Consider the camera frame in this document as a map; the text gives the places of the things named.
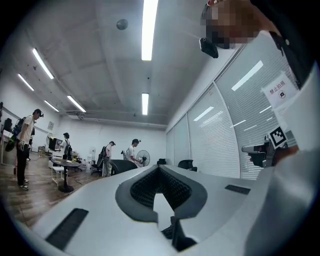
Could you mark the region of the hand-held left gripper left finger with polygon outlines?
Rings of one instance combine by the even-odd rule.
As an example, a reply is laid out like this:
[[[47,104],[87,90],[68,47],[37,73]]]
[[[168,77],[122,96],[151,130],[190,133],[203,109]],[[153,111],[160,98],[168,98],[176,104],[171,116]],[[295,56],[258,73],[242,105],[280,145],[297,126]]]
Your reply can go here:
[[[84,209],[88,214],[67,244],[67,254],[172,254],[156,223],[132,220],[116,202],[119,185],[146,170],[136,168],[82,186],[46,212],[32,230],[45,239],[73,209]]]

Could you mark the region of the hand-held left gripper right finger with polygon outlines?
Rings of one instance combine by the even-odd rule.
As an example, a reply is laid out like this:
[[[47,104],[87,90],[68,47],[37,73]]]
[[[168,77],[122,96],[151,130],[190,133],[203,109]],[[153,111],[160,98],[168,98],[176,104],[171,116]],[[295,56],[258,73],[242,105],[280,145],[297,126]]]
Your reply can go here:
[[[236,213],[253,181],[194,172],[172,165],[159,166],[161,192],[180,205],[174,208],[172,245],[181,252],[200,244]]]

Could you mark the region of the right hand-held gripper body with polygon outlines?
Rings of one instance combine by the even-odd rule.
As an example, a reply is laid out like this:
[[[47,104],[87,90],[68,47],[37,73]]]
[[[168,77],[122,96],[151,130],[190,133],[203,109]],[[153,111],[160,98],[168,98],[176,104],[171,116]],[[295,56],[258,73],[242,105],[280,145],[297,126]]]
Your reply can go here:
[[[264,139],[264,145],[266,148],[264,166],[271,167],[275,165],[277,153],[288,147],[287,137],[282,128],[278,126],[270,131]]]

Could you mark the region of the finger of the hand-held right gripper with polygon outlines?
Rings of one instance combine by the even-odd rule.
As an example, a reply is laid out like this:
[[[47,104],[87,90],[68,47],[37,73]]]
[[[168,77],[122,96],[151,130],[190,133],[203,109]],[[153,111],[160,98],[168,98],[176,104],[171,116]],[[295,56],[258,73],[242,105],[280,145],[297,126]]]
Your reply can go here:
[[[264,144],[243,146],[241,151],[244,153],[265,153],[266,146]]]
[[[264,152],[255,152],[249,153],[250,161],[258,167],[264,167],[264,161],[266,160],[266,153]]]

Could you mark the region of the person's right forearm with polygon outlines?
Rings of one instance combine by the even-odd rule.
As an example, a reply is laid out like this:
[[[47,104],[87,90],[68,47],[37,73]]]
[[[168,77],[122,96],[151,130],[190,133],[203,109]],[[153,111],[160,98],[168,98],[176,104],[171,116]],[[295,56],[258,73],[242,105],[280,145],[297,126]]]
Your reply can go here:
[[[282,161],[286,157],[289,157],[291,155],[295,155],[299,151],[299,147],[297,145],[283,148],[279,153],[278,153],[278,162]]]

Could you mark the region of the white window blinds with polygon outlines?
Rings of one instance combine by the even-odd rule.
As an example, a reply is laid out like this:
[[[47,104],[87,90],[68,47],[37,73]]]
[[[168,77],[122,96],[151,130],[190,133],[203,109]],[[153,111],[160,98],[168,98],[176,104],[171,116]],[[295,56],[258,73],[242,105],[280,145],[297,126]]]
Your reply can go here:
[[[261,168],[242,147],[263,143],[268,132],[280,127],[262,88],[281,72],[294,84],[285,57],[265,36],[220,50],[217,59],[205,57],[195,78],[186,75],[179,81],[177,108],[166,133],[167,162],[191,159],[204,174],[255,180]]]

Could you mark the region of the paper sign with icon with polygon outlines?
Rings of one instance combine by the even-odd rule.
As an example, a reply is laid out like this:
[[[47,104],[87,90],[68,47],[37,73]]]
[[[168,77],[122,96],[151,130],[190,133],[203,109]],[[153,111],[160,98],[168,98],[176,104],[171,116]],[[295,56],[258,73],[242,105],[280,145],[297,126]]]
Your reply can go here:
[[[298,92],[295,85],[283,71],[273,81],[263,87],[261,91],[265,94],[271,107],[274,109],[285,104]]]

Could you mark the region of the black mesh office chair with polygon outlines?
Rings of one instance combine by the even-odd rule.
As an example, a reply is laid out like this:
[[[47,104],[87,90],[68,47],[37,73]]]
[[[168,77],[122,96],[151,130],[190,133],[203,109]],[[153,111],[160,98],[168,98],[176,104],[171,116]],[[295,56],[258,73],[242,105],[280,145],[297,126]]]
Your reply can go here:
[[[137,165],[129,160],[113,159],[111,164],[111,176],[121,174],[133,169],[137,169]]]

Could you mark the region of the white table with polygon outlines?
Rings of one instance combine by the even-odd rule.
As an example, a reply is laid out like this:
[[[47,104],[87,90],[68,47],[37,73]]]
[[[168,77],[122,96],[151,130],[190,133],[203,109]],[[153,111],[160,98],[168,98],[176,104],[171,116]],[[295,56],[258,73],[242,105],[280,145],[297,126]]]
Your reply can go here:
[[[171,225],[171,217],[174,211],[162,193],[156,193],[154,197],[153,211],[158,215],[158,229],[160,231]]]

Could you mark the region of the white water dispenser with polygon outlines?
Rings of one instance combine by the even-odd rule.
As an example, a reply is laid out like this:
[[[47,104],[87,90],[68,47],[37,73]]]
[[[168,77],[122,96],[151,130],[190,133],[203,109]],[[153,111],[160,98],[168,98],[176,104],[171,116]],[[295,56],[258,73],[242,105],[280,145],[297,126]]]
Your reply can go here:
[[[88,156],[86,158],[86,169],[85,169],[85,171],[87,173],[91,173],[92,165],[95,164],[95,162],[96,162],[96,148],[95,147],[90,147]]]

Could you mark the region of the white stool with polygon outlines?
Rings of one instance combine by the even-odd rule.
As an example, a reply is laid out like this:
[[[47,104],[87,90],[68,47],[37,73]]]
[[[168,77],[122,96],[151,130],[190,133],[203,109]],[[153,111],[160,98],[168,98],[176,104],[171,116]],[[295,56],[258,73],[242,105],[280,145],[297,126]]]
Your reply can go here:
[[[65,180],[64,168],[62,166],[53,166],[51,168],[51,180],[59,186],[61,181]]]

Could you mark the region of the round black table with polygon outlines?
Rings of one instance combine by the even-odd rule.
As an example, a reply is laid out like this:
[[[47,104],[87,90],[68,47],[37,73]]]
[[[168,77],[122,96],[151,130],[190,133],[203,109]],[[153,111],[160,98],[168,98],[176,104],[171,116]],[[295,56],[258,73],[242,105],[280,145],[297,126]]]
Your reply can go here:
[[[62,180],[59,183],[59,186],[57,186],[58,190],[63,193],[71,193],[74,191],[74,188],[69,185],[68,179],[69,179],[69,169],[70,168],[78,168],[80,166],[80,163],[76,161],[71,160],[65,160],[65,159],[59,159],[59,158],[51,158],[50,160],[53,163],[53,166],[55,167],[63,167],[64,168],[64,180]]]

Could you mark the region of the computer monitor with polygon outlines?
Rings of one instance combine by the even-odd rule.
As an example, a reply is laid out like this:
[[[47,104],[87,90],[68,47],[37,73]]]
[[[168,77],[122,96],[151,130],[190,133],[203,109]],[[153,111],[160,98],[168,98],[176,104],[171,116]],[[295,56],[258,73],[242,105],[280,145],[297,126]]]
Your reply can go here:
[[[62,142],[63,141],[61,139],[58,139],[56,137],[52,137],[48,148],[52,151],[60,151]]]

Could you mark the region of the person's black shirt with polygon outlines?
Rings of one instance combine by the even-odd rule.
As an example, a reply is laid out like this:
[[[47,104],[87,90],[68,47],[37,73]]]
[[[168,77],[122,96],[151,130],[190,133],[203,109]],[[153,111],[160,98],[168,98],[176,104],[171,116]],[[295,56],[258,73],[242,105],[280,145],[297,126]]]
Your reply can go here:
[[[320,0],[250,0],[277,28],[270,35],[301,89],[320,62]]]

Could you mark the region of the ceiling light strip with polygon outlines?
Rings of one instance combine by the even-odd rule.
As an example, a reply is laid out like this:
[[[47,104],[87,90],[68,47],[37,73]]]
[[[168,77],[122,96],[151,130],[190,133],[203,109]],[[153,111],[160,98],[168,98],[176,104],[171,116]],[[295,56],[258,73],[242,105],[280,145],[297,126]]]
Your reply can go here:
[[[20,74],[18,73],[17,74],[18,77],[21,79],[21,81],[33,92],[35,89],[25,80],[25,78]]]
[[[151,61],[159,0],[144,0],[141,30],[141,60]]]
[[[141,104],[142,104],[142,114],[144,116],[148,115],[148,106],[149,106],[149,94],[148,93],[142,93]]]
[[[46,75],[53,80],[54,79],[54,75],[52,74],[52,72],[48,69],[48,67],[46,66],[46,64],[44,63],[43,59],[41,58],[38,50],[36,48],[32,49],[32,53],[35,57],[35,59],[38,61],[38,63],[40,64],[41,68],[43,69],[43,71],[46,73]]]
[[[68,98],[82,113],[86,113],[86,112],[87,112],[71,95],[68,95],[67,98]]]
[[[44,103],[47,104],[51,109],[53,109],[55,112],[59,113],[60,111],[54,107],[52,104],[50,104],[47,100],[44,100]]]

